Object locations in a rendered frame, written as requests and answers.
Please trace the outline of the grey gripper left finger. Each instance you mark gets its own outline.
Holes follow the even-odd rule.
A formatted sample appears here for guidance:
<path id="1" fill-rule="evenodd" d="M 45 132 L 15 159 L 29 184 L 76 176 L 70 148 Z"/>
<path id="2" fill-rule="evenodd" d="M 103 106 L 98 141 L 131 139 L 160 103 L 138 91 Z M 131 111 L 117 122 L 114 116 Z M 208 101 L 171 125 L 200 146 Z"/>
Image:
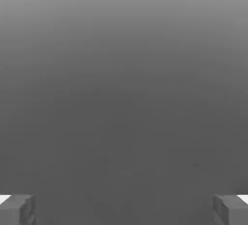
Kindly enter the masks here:
<path id="1" fill-rule="evenodd" d="M 0 195 L 0 225 L 36 225 L 36 197 Z"/>

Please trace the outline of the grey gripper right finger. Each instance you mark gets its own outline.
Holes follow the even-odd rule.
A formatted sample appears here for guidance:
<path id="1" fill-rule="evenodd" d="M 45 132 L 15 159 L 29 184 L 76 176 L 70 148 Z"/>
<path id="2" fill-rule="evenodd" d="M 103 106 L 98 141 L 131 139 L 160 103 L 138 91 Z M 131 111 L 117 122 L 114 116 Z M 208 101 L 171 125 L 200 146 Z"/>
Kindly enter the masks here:
<path id="1" fill-rule="evenodd" d="M 214 225 L 248 225 L 248 195 L 214 195 Z"/>

